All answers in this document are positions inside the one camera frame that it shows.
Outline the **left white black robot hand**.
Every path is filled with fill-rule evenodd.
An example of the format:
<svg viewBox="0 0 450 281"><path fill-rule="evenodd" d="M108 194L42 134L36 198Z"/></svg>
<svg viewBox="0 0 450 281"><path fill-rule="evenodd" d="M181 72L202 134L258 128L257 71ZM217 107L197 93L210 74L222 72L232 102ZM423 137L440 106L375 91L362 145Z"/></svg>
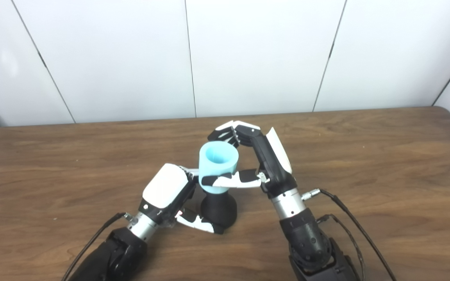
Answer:
<svg viewBox="0 0 450 281"><path fill-rule="evenodd" d="M139 213L131 219L128 229L144 241L158 228L171 228L176 223L222 235L223 227L184 207L194 194L198 176L198 169L164 164L145 187Z"/></svg>

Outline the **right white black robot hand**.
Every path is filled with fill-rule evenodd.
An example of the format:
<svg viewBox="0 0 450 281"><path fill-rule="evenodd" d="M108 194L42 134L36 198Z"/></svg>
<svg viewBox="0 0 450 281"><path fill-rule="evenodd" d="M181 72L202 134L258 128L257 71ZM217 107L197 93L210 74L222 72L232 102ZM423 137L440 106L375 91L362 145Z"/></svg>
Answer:
<svg viewBox="0 0 450 281"><path fill-rule="evenodd" d="M298 185L292 175L292 167L284 146L271 128L263 134L261 128L243 121L229 121L208 135L209 141L218 141L239 146L252 147L259 162L258 169L207 175L200 180L202 187L224 189L246 189L260 187L270 199Z"/></svg>

